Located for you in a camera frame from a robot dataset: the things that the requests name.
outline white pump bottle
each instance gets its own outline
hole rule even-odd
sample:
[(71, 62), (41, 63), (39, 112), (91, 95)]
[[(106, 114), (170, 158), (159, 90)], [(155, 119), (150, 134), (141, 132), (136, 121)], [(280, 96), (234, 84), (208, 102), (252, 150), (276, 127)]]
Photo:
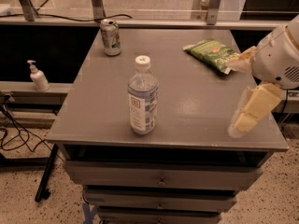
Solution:
[(50, 87), (50, 84), (46, 79), (45, 74), (36, 68), (34, 65), (36, 61), (28, 60), (27, 62), (30, 64), (30, 78), (35, 83), (37, 90), (46, 91)]

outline hand sanitizer bottle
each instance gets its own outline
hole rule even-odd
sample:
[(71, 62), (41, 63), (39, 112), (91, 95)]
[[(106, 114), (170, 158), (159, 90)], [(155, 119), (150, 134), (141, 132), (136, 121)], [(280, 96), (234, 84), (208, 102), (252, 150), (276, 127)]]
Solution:
[(36, 61), (28, 60), (27, 62), (30, 64), (30, 78), (35, 83), (37, 90), (46, 91), (50, 87), (50, 84), (47, 81), (45, 74), (36, 68), (34, 65)]
[(158, 85), (150, 71), (150, 57), (136, 57), (135, 75), (128, 83), (130, 124), (135, 133), (149, 133), (156, 125)]

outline green chip bag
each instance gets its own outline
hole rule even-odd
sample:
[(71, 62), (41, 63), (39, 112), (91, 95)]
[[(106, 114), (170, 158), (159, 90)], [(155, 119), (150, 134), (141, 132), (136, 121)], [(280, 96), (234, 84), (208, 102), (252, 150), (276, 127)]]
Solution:
[(232, 48), (214, 39), (203, 40), (195, 45), (186, 46), (183, 50), (226, 75), (230, 73), (231, 69), (225, 64), (239, 56)]

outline silver can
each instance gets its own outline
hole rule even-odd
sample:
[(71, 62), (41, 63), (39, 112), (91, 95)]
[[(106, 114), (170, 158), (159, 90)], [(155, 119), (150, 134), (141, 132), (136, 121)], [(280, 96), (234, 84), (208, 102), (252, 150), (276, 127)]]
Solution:
[(121, 42), (119, 35), (119, 25), (112, 19), (101, 20), (101, 34), (105, 49), (108, 56), (116, 56), (121, 53)]

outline gray tabletop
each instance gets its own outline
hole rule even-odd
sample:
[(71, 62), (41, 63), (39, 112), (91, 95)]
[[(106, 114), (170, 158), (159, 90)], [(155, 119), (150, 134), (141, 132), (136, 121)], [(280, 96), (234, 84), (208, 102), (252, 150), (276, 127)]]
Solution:
[[(238, 51), (229, 31), (120, 29), (121, 54), (107, 57), (101, 36), (82, 65), (47, 139), (51, 142), (142, 147), (286, 150), (272, 115), (250, 133), (227, 133), (242, 91), (255, 86), (251, 74), (220, 76), (182, 48), (214, 38)], [(149, 55), (159, 78), (158, 120), (139, 136), (129, 124), (127, 82), (135, 57)]]

